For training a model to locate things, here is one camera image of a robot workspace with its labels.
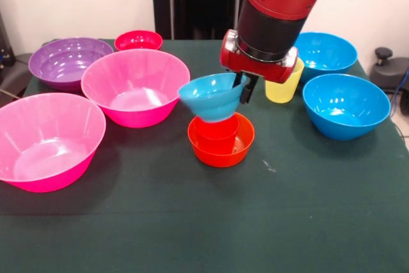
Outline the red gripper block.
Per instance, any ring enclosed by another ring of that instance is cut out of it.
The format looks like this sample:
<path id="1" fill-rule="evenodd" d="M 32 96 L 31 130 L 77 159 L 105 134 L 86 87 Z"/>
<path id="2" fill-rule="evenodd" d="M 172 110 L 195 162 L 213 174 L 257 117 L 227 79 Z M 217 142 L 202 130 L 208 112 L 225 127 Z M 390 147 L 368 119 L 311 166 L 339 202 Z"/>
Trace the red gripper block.
<path id="1" fill-rule="evenodd" d="M 292 47 L 280 61 L 266 62 L 242 52 L 236 42 L 237 38 L 237 30 L 228 29 L 222 41 L 220 63 L 223 67 L 236 72 L 232 88 L 241 86 L 243 73 L 251 74 L 248 75 L 249 82 L 243 88 L 240 96 L 240 103 L 248 104 L 257 85 L 258 76 L 279 84 L 288 80 L 297 63 L 298 49 Z"/>

